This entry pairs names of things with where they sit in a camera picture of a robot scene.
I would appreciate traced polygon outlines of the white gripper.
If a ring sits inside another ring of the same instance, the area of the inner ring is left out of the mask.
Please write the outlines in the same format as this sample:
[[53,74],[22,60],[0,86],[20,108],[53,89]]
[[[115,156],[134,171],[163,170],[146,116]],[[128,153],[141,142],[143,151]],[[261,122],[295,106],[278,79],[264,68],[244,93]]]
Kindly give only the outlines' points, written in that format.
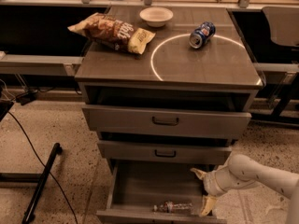
[[216,204],[216,197],[220,197],[225,194],[231,187],[230,172],[227,168],[222,168],[208,173],[200,169],[192,168],[191,172],[195,173],[200,180],[204,179],[204,188],[209,195],[203,196],[199,216],[206,217]]

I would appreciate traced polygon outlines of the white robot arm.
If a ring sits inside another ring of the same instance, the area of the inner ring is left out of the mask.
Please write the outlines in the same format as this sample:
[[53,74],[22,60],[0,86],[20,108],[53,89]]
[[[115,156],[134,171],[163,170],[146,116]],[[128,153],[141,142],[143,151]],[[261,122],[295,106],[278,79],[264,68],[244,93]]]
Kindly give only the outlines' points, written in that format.
[[299,174],[261,165],[242,154],[230,157],[219,170],[205,172],[192,168],[191,171],[203,181],[206,191],[198,212],[200,217],[205,217],[217,199],[229,190],[250,189],[259,182],[291,201],[286,224],[299,224]]

